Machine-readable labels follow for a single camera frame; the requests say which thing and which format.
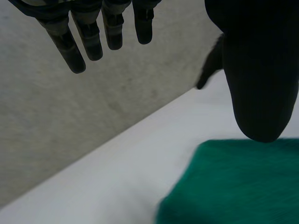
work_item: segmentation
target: gray wall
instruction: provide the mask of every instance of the gray wall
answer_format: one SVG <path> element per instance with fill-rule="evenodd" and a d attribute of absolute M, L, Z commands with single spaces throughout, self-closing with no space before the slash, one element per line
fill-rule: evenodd
<path fill-rule="evenodd" d="M 69 71 L 45 30 L 0 1 L 0 206 L 70 165 L 193 87 L 220 33 L 203 0 L 163 0 L 154 37 L 140 45 L 133 10 L 124 45 L 87 69 Z"/>

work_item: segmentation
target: robotic hand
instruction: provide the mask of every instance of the robotic hand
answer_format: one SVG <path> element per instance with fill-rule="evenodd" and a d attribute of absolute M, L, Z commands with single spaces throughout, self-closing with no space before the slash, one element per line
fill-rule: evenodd
<path fill-rule="evenodd" d="M 122 47 L 122 13 L 132 0 L 9 0 L 27 16 L 35 17 L 47 30 L 60 54 L 74 73 L 85 71 L 85 62 L 68 26 L 69 11 L 75 21 L 87 56 L 92 61 L 103 57 L 100 30 L 96 19 L 102 9 L 108 47 Z M 133 0 L 135 28 L 139 43 L 152 39 L 154 7 L 161 0 Z"/>
<path fill-rule="evenodd" d="M 206 0 L 206 11 L 223 34 L 197 88 L 224 69 L 239 128 L 256 141 L 276 140 L 299 88 L 299 1 Z"/>

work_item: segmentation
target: white surface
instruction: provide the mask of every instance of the white surface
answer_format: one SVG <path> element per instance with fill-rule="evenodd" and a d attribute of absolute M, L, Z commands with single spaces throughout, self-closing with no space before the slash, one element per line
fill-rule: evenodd
<path fill-rule="evenodd" d="M 284 136 L 298 136 L 298 109 Z M 5 207 L 0 223 L 153 223 L 198 144 L 240 137 L 220 72 Z"/>

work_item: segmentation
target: black object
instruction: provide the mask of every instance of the black object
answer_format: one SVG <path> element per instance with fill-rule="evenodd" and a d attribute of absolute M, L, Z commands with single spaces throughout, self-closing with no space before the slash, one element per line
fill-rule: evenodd
<path fill-rule="evenodd" d="M 276 140 L 298 94 L 299 1 L 206 0 L 206 10 L 224 34 L 197 87 L 223 68 L 242 132 L 256 141 Z"/>
<path fill-rule="evenodd" d="M 71 11 L 87 56 L 92 61 L 103 57 L 100 30 L 96 19 L 102 8 L 105 33 L 110 49 L 122 47 L 122 13 L 132 0 L 9 0 L 25 15 L 35 17 L 47 30 L 60 54 L 74 73 L 85 70 L 85 62 L 68 27 Z M 140 43 L 152 38 L 153 8 L 161 0 L 135 0 L 135 27 Z"/>

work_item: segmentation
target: green cloth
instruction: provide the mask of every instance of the green cloth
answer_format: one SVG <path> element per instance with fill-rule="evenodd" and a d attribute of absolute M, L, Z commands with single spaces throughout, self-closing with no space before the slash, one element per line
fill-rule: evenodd
<path fill-rule="evenodd" d="M 156 224 L 299 223 L 299 140 L 201 144 Z"/>

